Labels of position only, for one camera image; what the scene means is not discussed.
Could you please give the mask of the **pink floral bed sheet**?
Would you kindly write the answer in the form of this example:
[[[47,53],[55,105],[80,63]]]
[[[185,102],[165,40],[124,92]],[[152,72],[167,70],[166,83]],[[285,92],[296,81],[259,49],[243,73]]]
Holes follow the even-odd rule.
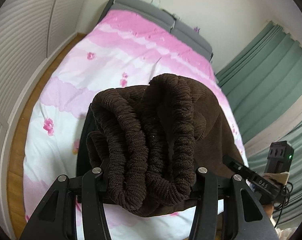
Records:
[[[76,171],[86,148],[80,132],[94,96],[108,88],[146,85],[163,73],[191,77],[208,86],[224,111],[236,147],[245,154],[231,107],[208,59],[141,15],[111,10],[66,55],[34,106],[24,159],[26,218],[32,217],[58,176],[82,176]]]

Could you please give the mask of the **grey bed headboard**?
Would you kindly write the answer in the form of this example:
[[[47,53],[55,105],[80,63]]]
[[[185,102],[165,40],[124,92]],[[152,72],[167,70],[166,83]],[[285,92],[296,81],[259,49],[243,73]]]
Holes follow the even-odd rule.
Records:
[[[208,61],[211,61],[213,58],[212,46],[197,31],[164,9],[159,9],[141,0],[109,0],[97,21],[98,23],[105,18],[109,10],[135,12],[171,33],[171,35],[188,45],[198,54],[204,56]]]

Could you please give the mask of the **green curtain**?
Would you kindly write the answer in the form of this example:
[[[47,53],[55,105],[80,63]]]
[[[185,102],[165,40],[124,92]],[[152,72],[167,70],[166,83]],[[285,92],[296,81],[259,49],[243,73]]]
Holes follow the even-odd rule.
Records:
[[[302,221],[302,114],[288,110],[302,100],[302,47],[282,26],[269,22],[217,74],[245,146],[252,170],[265,170],[272,142],[294,148],[289,181],[293,192],[283,211],[276,211],[281,229]]]

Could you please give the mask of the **dark brown corduroy pants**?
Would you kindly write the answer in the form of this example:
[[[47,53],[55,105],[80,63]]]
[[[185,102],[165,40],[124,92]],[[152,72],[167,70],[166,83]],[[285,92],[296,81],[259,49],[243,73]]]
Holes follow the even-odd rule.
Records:
[[[161,74],[146,86],[101,91],[91,110],[90,164],[109,162],[110,199],[140,217],[195,206],[195,165],[229,178],[223,157],[242,159],[216,96],[188,77]]]

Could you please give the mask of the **white louvered wardrobe door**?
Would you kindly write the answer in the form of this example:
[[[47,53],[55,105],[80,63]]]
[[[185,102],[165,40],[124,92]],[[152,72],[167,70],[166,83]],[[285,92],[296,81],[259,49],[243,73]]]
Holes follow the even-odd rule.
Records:
[[[19,115],[40,76],[76,36],[84,0],[0,0],[0,227],[14,232],[7,169]]]

